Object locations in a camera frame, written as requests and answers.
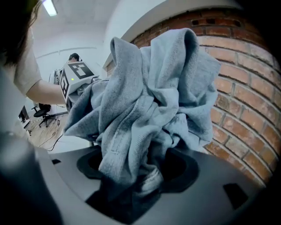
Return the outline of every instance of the white wall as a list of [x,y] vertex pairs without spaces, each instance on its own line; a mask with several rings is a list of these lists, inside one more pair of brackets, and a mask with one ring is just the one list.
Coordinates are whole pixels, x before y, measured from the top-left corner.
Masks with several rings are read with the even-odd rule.
[[113,37],[131,41],[166,18],[202,7],[241,8],[233,0],[120,0],[106,27],[101,65],[106,67],[112,60],[110,41]]
[[[33,51],[41,77],[48,81],[55,69],[60,69],[67,62],[70,54],[77,53],[100,78],[106,77],[105,70],[100,66],[100,55],[103,44],[105,26],[59,24],[46,27],[42,24],[33,28]],[[33,103],[27,98],[25,104],[29,115]],[[52,114],[66,111],[65,108],[52,105]]]

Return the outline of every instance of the forearm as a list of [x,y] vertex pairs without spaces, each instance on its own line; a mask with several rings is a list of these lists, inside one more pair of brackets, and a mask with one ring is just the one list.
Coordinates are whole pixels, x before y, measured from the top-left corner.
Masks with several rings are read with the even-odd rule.
[[26,96],[42,104],[65,104],[60,86],[48,83],[44,80],[39,80],[34,84],[26,93]]

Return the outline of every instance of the chair backrest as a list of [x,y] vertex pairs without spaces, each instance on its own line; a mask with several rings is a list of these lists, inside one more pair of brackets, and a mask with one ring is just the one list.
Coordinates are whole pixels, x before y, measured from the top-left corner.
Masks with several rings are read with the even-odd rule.
[[48,112],[49,112],[51,110],[51,105],[45,105],[45,104],[39,103],[39,108],[42,110],[48,110]]

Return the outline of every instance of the shirt sleeve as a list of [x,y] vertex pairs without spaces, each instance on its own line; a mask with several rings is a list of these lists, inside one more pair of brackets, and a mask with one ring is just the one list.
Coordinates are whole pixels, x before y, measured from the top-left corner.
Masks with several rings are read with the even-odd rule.
[[30,88],[41,79],[38,64],[36,62],[33,49],[33,35],[31,30],[28,33],[25,51],[18,63],[14,75],[14,84],[26,95]]

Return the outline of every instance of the crumpled cloth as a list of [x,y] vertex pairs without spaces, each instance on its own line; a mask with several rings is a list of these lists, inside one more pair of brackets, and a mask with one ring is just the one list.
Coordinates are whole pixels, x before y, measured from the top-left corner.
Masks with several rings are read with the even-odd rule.
[[199,49],[190,29],[167,31],[141,49],[113,38],[111,53],[112,76],[85,90],[64,134],[101,146],[107,201],[128,189],[141,199],[163,181],[168,148],[197,150],[212,140],[220,63]]

